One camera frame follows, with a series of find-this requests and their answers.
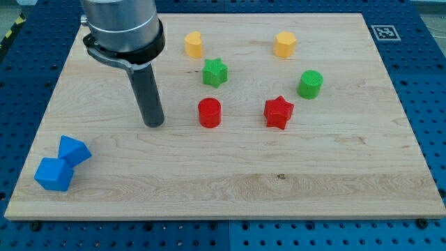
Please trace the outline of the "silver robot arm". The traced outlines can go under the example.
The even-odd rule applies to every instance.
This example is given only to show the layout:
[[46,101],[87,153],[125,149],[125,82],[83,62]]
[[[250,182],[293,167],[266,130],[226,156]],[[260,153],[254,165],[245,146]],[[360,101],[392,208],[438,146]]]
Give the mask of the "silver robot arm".
[[96,61],[124,70],[130,80],[144,124],[156,128],[164,112],[152,61],[165,46],[164,28],[154,0],[81,0],[83,38]]

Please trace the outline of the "black clamp ring with bracket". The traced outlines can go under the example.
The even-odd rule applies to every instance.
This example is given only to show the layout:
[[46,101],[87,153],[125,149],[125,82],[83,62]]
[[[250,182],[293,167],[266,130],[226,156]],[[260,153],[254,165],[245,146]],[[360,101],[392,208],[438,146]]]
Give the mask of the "black clamp ring with bracket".
[[90,17],[82,15],[82,25],[91,31],[83,38],[88,54],[102,64],[128,73],[133,64],[151,63],[165,46],[162,22],[157,14],[146,20],[135,17],[118,20],[108,15],[101,22],[92,22]]

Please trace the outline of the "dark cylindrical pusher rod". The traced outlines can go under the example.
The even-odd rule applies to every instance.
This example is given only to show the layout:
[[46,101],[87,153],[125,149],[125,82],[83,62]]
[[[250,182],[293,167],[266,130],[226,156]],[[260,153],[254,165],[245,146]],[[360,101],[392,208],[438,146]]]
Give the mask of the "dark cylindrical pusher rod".
[[151,63],[133,64],[128,77],[144,124],[149,128],[162,125],[164,112]]

